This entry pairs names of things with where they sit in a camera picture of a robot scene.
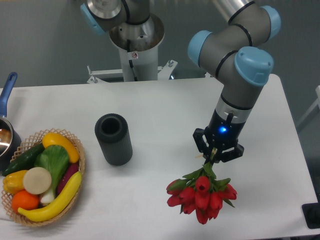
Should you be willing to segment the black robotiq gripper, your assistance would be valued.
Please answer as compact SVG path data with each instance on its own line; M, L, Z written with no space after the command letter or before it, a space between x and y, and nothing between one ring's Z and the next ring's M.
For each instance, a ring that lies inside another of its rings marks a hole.
M213 157L214 163L227 163L243 156L244 147L239 144L238 138L245 122L234 123L234 118L235 116L229 113L224 119L215 110L205 130L194 130L193 139L205 159L211 158L213 148L218 149Z

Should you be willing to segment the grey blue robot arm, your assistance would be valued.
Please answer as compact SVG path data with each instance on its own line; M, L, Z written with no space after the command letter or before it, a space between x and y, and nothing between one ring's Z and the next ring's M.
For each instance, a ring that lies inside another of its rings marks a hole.
M199 31L187 54L223 84L209 125L196 129L193 138L206 162L225 163L243 155L238 137L274 66L273 58L259 46L280 31L281 18L274 8L260 7L253 0L214 4L227 28L218 34ZM86 0L80 11L96 34L109 34L126 82L158 79L158 46L165 31L149 1Z

